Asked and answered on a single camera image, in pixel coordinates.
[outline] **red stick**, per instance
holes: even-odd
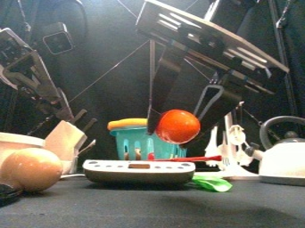
[[[192,158],[173,158],[173,159],[150,159],[149,161],[177,161],[177,162],[192,162],[192,161],[207,161],[207,160],[221,160],[221,156],[212,157],[192,157]]]

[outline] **orange ball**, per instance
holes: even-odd
[[[25,148],[5,158],[0,175],[18,182],[23,191],[43,191],[60,179],[60,159],[50,151]]]
[[[169,110],[160,116],[156,135],[167,143],[188,142],[200,131],[200,122],[185,110]]]

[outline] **black surface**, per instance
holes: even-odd
[[[219,193],[70,177],[1,207],[0,227],[305,227],[303,187],[231,184]]]

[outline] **teal basket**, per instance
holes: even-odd
[[[146,160],[185,157],[185,149],[177,144],[161,141],[155,134],[146,134],[144,126],[113,128],[109,132],[114,136],[117,157],[120,160]]]

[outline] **brown egg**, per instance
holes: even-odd
[[[11,153],[1,166],[0,176],[17,181],[23,191],[43,191],[60,179],[61,163],[56,154],[39,148]]]

